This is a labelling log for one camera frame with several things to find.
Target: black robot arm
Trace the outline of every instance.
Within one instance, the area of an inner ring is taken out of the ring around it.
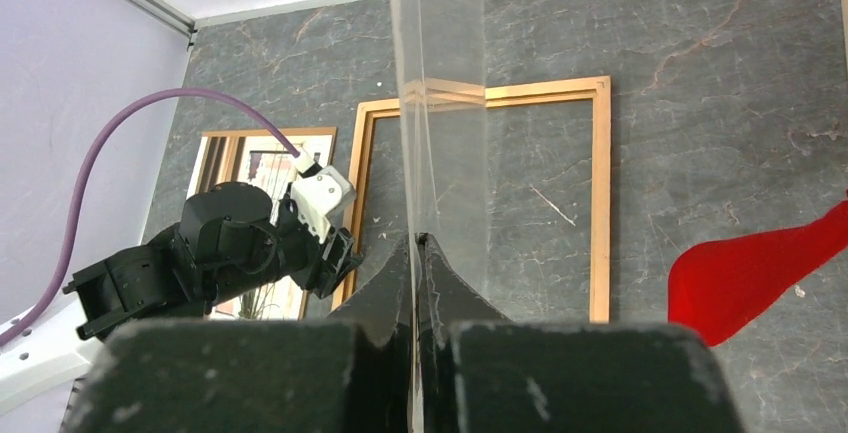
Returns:
[[[133,319],[202,317],[285,276],[319,298],[332,294],[362,262],[350,232],[330,227],[316,235],[305,221],[314,214],[300,211],[314,213],[315,205],[299,208],[289,194],[272,224],[272,206],[254,186],[218,185],[186,200],[181,221],[146,245],[75,273],[63,292],[79,295],[88,318],[77,328],[80,338],[103,340]]]

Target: clear acrylic panel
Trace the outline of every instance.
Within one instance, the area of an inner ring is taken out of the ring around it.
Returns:
[[[483,0],[391,4],[410,241],[433,234],[476,287],[489,235]]]

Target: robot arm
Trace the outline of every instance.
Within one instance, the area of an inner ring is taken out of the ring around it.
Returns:
[[[319,298],[332,294],[361,263],[350,232],[328,219],[353,196],[347,180],[327,167],[292,183],[273,224],[270,197],[246,183],[189,198],[181,221],[148,244],[73,275],[63,291],[79,295],[89,320],[79,337],[103,340],[132,319],[202,317],[285,276]]]
[[[180,222],[146,245],[75,273],[65,295],[0,351],[0,416],[84,375],[101,341],[128,321],[201,318],[285,276],[319,298],[331,295],[362,262],[350,232],[330,221],[355,192],[333,167],[303,171],[276,218],[261,189],[220,184],[186,200]]]

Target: marble surface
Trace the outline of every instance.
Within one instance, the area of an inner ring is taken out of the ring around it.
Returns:
[[[460,181],[437,182],[438,240],[455,271],[511,319],[587,321],[592,104],[509,107],[488,115],[489,184],[480,196],[487,196],[489,222],[467,221],[461,200],[468,185],[462,192]],[[357,287],[380,271],[407,234],[398,122],[376,122]],[[445,148],[456,138],[432,141]],[[469,238],[480,237],[489,238],[488,264],[461,254]]]
[[[489,86],[613,78],[613,304],[620,321],[664,320],[667,273],[686,248],[808,222],[845,197],[840,0],[486,0],[485,34]],[[338,126],[334,163],[347,171],[356,105],[396,94],[388,1],[204,29],[186,85],[236,95],[281,126]],[[179,217],[200,133],[246,127],[253,124],[218,105],[180,102],[147,237]],[[397,143],[391,125],[381,128],[378,146],[389,165]],[[533,131],[532,123],[515,128],[518,136]],[[543,146],[528,145],[531,152]],[[554,170],[522,177],[525,160],[492,153],[490,186],[504,201],[500,213],[497,201],[490,205],[502,226],[494,239],[519,231],[545,242],[550,229],[571,226],[521,183]],[[552,165],[567,162],[561,154],[553,150]],[[534,186],[567,205],[565,189],[579,181]],[[379,234],[399,223],[376,214],[389,211],[388,203],[370,200],[366,235],[384,241]],[[547,221],[557,224],[532,228]],[[369,245],[372,257],[380,241]],[[560,281],[567,287],[554,283],[562,272],[543,269],[565,255],[560,248],[515,255],[508,266],[530,274],[519,277],[505,264],[503,275],[476,286],[516,319],[577,318],[585,311],[577,303],[585,295],[574,291],[583,288],[581,267],[569,263],[575,274]],[[846,272],[843,254],[716,349],[749,431],[848,431]],[[311,315],[322,308],[310,302]]]

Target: red fabric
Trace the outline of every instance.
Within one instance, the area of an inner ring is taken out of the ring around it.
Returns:
[[[846,247],[848,201],[809,225],[696,245],[671,267],[668,321],[718,345]]]

